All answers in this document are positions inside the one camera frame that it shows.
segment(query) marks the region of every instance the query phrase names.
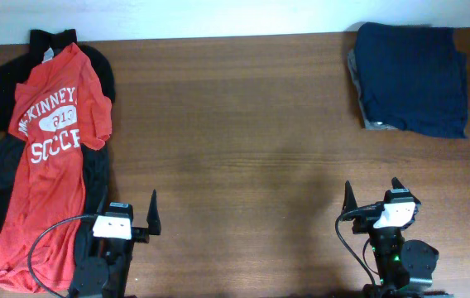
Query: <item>folded navy shirt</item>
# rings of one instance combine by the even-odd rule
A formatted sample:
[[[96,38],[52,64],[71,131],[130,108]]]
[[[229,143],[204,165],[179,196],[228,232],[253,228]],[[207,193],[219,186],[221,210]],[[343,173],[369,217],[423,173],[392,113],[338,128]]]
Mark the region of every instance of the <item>folded navy shirt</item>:
[[[453,29],[366,23],[354,47],[367,118],[432,137],[465,137],[466,56]]]

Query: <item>gray fabric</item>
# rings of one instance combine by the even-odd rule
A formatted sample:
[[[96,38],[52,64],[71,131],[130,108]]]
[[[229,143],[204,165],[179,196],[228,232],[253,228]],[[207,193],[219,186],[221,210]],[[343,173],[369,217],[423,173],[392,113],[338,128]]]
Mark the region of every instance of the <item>gray fabric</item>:
[[[360,105],[360,111],[362,112],[362,118],[364,119],[364,127],[367,130],[387,130],[387,129],[396,129],[391,125],[384,124],[381,122],[370,121],[366,117],[366,113],[364,112],[364,106],[362,104],[362,89],[360,88],[360,79],[358,78],[358,71],[357,71],[357,62],[354,56],[354,49],[351,49],[348,52],[348,68],[349,73],[351,74],[352,83],[357,88],[358,92],[358,104]]]

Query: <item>wood grain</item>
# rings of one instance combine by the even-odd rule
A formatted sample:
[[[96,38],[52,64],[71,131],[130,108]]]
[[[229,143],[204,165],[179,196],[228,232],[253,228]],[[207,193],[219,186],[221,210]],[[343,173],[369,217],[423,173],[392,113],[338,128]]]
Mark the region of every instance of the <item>wood grain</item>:
[[[405,237],[440,251],[434,289],[470,297],[470,121],[466,140],[363,130],[344,59],[355,37],[89,43],[116,78],[111,199],[145,225],[158,190],[163,234],[136,246],[127,293],[359,290],[367,275],[333,231],[343,185],[369,204],[397,176],[423,202]],[[470,29],[456,43],[470,102]],[[25,50],[0,46],[0,64]],[[360,252],[366,238],[342,231]]]

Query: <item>red t-shirt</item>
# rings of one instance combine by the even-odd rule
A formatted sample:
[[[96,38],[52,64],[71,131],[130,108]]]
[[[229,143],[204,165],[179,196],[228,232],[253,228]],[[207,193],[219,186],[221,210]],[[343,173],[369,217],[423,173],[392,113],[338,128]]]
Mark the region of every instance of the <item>red t-shirt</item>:
[[[52,224],[84,210],[80,144],[98,150],[112,133],[110,99],[89,58],[71,44],[35,67],[18,84],[9,133],[26,141],[11,202],[0,233],[0,287],[42,292],[27,269],[35,239]],[[49,288],[66,289],[74,272],[79,222],[48,233],[36,247],[32,266]]]

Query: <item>black collar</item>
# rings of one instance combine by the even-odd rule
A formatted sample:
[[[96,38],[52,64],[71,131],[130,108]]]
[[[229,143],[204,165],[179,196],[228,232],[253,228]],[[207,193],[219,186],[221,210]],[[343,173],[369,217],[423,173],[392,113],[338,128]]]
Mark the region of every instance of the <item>black collar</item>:
[[[58,34],[33,29],[29,36],[29,54],[35,62],[40,63],[47,49],[61,50],[72,42],[77,43],[75,29],[64,30],[64,32]]]

